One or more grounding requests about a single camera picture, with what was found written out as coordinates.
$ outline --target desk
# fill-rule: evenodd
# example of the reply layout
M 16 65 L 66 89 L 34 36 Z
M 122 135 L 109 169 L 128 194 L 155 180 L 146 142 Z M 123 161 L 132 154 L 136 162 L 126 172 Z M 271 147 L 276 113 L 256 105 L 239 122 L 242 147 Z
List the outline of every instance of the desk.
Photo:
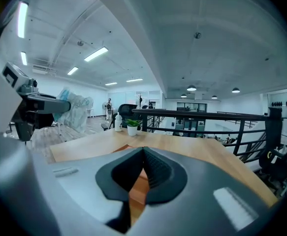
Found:
M 141 131 L 131 137 L 127 129 L 123 128 L 121 132 L 109 129 L 70 142 L 52 145 L 50 149 L 55 161 L 62 162 L 105 155 L 125 145 L 159 148 L 212 163 L 248 186 L 269 207 L 277 201 L 269 188 L 215 139 L 167 136 Z

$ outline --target white ceiling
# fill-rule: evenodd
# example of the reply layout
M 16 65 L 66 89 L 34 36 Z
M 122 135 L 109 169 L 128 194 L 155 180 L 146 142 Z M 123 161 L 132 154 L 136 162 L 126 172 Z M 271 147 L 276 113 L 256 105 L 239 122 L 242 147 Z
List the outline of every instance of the white ceiling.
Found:
M 287 88 L 287 25 L 268 0 L 26 1 L 26 38 L 16 36 L 15 17 L 1 45 L 18 65 L 25 51 L 30 64 L 60 77 L 77 66 L 73 79 L 104 88 L 157 80 L 167 98 L 190 84 L 203 99 L 231 97 L 233 87 L 244 94 Z M 108 53 L 83 60 L 102 46 Z

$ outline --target railing post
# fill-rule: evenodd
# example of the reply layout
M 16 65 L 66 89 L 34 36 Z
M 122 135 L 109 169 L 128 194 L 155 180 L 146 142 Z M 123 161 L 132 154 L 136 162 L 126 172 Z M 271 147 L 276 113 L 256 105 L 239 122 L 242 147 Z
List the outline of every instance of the railing post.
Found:
M 234 151 L 233 151 L 234 155 L 237 155 L 238 149 L 240 148 L 240 144 L 242 142 L 243 131 L 244 131 L 244 125 L 245 125 L 245 121 L 241 120 L 240 130 L 239 130 L 239 133 L 238 133 L 238 136 L 237 136 L 236 145 L 235 145 L 235 148 L 234 148 Z
M 142 131 L 147 132 L 148 116 L 142 115 Z

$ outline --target gray floor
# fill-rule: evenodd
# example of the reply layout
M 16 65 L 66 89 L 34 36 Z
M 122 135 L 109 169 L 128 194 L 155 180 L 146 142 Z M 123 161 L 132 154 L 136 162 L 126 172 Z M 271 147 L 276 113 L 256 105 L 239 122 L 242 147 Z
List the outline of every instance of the gray floor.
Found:
M 103 132 L 103 129 L 100 126 L 101 123 L 106 123 L 109 126 L 110 121 L 106 121 L 105 117 L 88 118 L 84 134 L 78 133 L 72 128 L 63 125 L 60 126 L 61 135 L 59 134 L 59 128 L 57 126 L 35 130 L 31 141 L 27 142 L 26 146 L 33 152 L 42 153 L 48 163 L 53 163 L 55 162 L 55 159 L 49 148 L 50 145 L 64 143 L 87 135 Z M 8 136 L 18 139 L 15 126 L 12 126 L 12 133 L 9 133 Z

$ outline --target black office chair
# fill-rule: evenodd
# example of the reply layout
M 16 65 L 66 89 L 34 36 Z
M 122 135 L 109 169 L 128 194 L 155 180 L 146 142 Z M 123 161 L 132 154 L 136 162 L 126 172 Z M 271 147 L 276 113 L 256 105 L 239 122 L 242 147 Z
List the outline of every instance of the black office chair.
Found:
M 127 123 L 126 123 L 127 119 L 142 120 L 142 116 L 140 114 L 132 112 L 132 110 L 136 109 L 136 108 L 137 108 L 137 105 L 134 105 L 134 104 L 122 104 L 118 108 L 117 112 L 123 118 L 123 120 L 122 120 L 122 127 L 123 128 L 127 128 Z M 113 128 L 115 128 L 116 115 L 117 115 L 117 113 L 113 114 L 112 121 L 111 121 L 109 127 L 105 123 L 101 124 L 101 127 L 104 129 L 104 131 L 107 129 L 110 129 L 112 125 L 113 125 Z
M 281 154 L 276 148 L 280 147 L 282 120 L 281 115 L 276 112 L 274 116 L 270 116 L 265 121 L 266 126 L 266 146 L 265 150 L 260 154 L 259 165 L 262 167 L 261 172 L 266 174 L 266 178 L 262 179 L 266 185 L 278 191 L 278 188 L 271 182 L 272 179 L 278 181 L 282 187 L 287 180 L 287 156 Z

